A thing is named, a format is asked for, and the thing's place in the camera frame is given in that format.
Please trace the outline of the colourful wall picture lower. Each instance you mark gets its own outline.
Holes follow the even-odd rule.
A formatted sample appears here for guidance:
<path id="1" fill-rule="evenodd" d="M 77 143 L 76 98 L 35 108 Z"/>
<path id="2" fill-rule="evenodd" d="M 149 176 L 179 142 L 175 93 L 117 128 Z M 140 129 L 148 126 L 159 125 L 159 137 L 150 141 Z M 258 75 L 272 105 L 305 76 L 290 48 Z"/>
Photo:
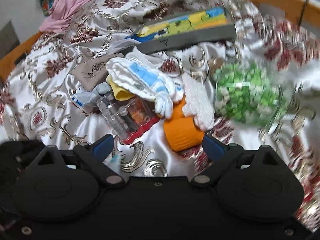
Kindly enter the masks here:
<path id="1" fill-rule="evenodd" d="M 50 9 L 53 6 L 54 0 L 39 0 L 42 12 L 45 17 L 48 17 L 51 13 Z"/>

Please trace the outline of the clear plastic container red lid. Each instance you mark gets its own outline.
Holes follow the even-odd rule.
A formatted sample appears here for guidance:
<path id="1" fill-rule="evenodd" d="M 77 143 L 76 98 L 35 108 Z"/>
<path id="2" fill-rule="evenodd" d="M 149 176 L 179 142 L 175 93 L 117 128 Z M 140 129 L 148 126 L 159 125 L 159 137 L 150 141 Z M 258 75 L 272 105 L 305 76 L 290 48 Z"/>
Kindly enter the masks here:
<path id="1" fill-rule="evenodd" d="M 120 141 L 126 145 L 140 138 L 160 120 L 152 110 L 152 104 L 136 96 L 118 101 L 109 92 L 98 99 L 97 106 Z"/>

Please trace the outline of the grey tray with colourful bottom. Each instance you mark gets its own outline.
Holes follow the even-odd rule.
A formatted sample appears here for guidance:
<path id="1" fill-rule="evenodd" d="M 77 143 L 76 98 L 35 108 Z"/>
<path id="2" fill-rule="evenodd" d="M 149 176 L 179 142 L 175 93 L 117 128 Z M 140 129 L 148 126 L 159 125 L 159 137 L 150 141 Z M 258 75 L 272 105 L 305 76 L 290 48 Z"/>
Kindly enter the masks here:
<path id="1" fill-rule="evenodd" d="M 121 53 L 137 48 L 143 54 L 187 48 L 201 42 L 217 42 L 236 38 L 231 13 L 223 7 L 186 12 L 143 25 L 128 39 L 138 42 Z"/>

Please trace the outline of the beige burlap drawstring bag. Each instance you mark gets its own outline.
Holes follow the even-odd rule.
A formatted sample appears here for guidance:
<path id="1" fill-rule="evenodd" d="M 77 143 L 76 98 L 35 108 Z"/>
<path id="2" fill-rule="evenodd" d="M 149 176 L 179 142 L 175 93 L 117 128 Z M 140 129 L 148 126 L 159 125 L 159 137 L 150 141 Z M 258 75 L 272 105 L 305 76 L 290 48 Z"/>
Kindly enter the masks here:
<path id="1" fill-rule="evenodd" d="M 108 75 L 105 65 L 115 57 L 124 57 L 124 55 L 119 53 L 90 59 L 77 65 L 71 71 L 71 74 L 75 76 L 85 90 L 92 91 L 97 85 L 105 81 Z"/>

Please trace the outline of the yellow cloth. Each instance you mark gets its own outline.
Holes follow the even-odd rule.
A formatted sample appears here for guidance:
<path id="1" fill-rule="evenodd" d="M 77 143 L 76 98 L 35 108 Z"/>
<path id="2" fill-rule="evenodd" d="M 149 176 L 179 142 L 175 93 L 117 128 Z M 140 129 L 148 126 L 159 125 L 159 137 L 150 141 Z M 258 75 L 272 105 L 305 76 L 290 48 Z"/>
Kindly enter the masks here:
<path id="1" fill-rule="evenodd" d="M 114 98 L 118 101 L 127 101 L 133 98 L 135 95 L 132 94 L 130 91 L 126 90 L 123 87 L 117 85 L 111 75 L 108 75 L 106 78 L 106 82 L 110 85 L 112 92 L 114 94 Z"/>

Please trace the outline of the jar of green paper stars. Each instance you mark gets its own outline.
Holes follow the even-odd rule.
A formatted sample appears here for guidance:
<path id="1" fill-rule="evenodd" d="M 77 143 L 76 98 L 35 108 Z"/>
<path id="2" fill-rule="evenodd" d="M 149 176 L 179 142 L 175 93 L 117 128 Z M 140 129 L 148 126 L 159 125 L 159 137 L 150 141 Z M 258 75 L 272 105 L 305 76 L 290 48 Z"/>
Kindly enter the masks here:
<path id="1" fill-rule="evenodd" d="M 226 62 L 212 81 L 217 114 L 266 129 L 286 114 L 295 90 L 293 82 L 280 81 L 265 63 L 254 60 Z"/>

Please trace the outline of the white blue knitted sock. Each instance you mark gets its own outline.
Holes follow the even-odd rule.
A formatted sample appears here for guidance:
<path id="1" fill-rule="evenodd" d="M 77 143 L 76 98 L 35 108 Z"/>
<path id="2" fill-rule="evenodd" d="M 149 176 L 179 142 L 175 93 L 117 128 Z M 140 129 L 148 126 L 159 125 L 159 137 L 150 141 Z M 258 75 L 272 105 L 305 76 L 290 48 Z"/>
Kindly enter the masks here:
<path id="1" fill-rule="evenodd" d="M 182 99 L 182 113 L 192 117 L 202 131 L 214 126 L 214 107 L 205 86 L 188 73 L 174 79 L 160 70 L 161 59 L 141 53 L 136 47 L 125 57 L 113 57 L 105 64 L 112 81 L 119 87 L 155 104 L 155 113 L 171 119 L 174 103 Z"/>

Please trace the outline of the orange knitted cup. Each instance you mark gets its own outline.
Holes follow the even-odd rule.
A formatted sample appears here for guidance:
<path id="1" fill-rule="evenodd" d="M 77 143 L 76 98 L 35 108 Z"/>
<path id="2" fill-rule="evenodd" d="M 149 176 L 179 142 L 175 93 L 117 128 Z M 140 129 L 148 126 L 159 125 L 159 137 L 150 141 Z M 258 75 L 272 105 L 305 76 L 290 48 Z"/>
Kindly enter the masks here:
<path id="1" fill-rule="evenodd" d="M 187 150 L 202 143 L 204 132 L 198 129 L 192 117 L 185 117 L 182 111 L 185 97 L 174 104 L 172 117 L 163 123 L 164 135 L 175 152 Z"/>

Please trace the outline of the floral satin bedspread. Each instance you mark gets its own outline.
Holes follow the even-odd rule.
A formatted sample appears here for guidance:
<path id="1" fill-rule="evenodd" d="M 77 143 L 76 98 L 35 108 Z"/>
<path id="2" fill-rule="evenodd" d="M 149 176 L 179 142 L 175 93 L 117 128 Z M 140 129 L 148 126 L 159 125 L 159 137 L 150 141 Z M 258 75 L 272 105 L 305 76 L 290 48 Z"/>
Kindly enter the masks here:
<path id="1" fill-rule="evenodd" d="M 270 130 L 217 116 L 210 135 L 246 149 L 270 144 L 304 187 L 298 219 L 319 228 L 319 39 L 302 27 L 264 16 L 248 0 L 89 0 L 64 33 L 45 33 L 9 75 L 1 89 L 1 141 L 39 139 L 68 150 L 111 133 L 104 117 L 72 103 L 81 90 L 71 74 L 79 64 L 116 53 L 144 21 L 177 12 L 223 6 L 235 17 L 238 39 L 201 43 L 156 54 L 159 67 L 175 81 L 200 66 L 206 73 L 216 57 L 259 59 L 282 81 L 296 87 L 289 112 Z"/>

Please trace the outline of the wooden bed frame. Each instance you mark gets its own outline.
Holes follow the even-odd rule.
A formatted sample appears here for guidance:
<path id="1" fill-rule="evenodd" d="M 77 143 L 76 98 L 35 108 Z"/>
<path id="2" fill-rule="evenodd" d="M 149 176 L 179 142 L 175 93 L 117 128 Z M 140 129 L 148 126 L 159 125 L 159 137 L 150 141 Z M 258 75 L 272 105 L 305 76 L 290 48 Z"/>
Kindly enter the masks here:
<path id="1" fill-rule="evenodd" d="M 299 19 L 302 24 L 309 29 L 319 30 L 319 1 L 316 0 L 250 0 L 257 7 L 263 4 L 275 7 L 284 12 L 284 16 L 295 23 Z M 31 46 L 41 36 L 39 26 L 41 20 L 36 16 L 31 16 L 26 9 L 22 10 L 25 16 L 18 23 L 21 25 L 22 32 L 17 34 L 20 41 L 17 47 L 1 58 L 1 81 L 5 81 L 10 72 L 15 68 L 15 61 L 24 53 L 31 50 Z"/>

